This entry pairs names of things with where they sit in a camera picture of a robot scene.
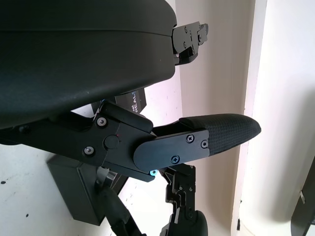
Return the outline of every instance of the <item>white wall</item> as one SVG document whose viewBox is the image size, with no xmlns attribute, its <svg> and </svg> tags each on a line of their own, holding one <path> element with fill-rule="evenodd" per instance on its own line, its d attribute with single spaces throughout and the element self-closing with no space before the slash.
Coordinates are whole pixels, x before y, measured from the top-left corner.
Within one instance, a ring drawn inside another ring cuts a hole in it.
<svg viewBox="0 0 315 236">
<path fill-rule="evenodd" d="M 315 156 L 315 2 L 268 1 L 249 144 L 241 232 L 289 236 Z"/>
<path fill-rule="evenodd" d="M 244 112 L 253 0 L 177 0 L 178 25 L 209 24 L 208 42 L 195 61 L 180 68 L 183 115 Z M 239 149 L 193 162 L 196 208 L 209 235 L 230 235 Z"/>
</svg>

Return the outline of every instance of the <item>hex bolt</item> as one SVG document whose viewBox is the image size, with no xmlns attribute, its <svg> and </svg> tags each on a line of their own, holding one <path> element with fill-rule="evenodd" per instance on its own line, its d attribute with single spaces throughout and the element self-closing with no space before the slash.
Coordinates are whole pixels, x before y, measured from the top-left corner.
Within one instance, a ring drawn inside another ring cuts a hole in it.
<svg viewBox="0 0 315 236">
<path fill-rule="evenodd" d="M 208 144 L 208 141 L 207 141 L 207 140 L 204 140 L 204 141 L 201 142 L 201 147 L 202 147 L 202 148 L 207 148 L 208 145 L 209 145 L 209 144 Z"/>
<path fill-rule="evenodd" d="M 177 164 L 179 160 L 180 160 L 179 156 L 172 156 L 171 158 L 172 164 Z"/>
<path fill-rule="evenodd" d="M 192 134 L 187 135 L 186 141 L 191 144 L 194 141 L 195 137 Z"/>
<path fill-rule="evenodd" d="M 107 123 L 107 120 L 104 117 L 100 117 L 97 119 L 97 125 L 98 126 L 105 126 Z"/>
<path fill-rule="evenodd" d="M 85 155 L 92 155 L 93 153 L 94 153 L 94 148 L 93 147 L 88 146 L 88 147 L 86 147 L 84 149 L 84 154 Z"/>
</svg>

